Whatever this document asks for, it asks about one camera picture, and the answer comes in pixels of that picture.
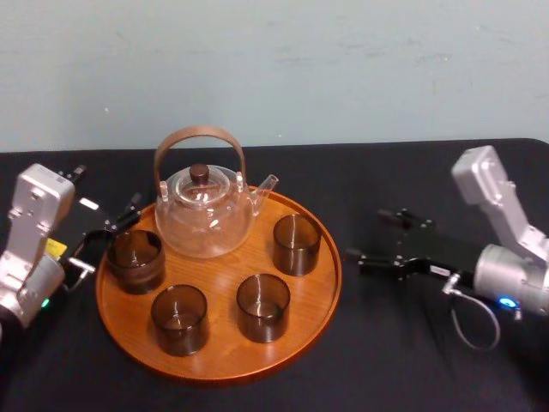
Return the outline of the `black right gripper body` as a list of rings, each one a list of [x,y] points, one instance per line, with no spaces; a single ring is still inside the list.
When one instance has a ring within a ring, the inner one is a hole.
[[[395,247],[395,267],[403,275],[421,274],[447,278],[460,276],[472,282],[483,247],[454,239],[431,229],[406,231]]]

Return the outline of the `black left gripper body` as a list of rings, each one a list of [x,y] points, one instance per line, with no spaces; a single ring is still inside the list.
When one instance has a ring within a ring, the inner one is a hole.
[[[112,237],[111,227],[106,225],[111,217],[101,207],[92,209],[81,200],[84,197],[72,203],[69,213],[49,235],[49,239],[66,247],[57,259],[64,269],[69,267],[69,259],[78,258],[92,241]]]

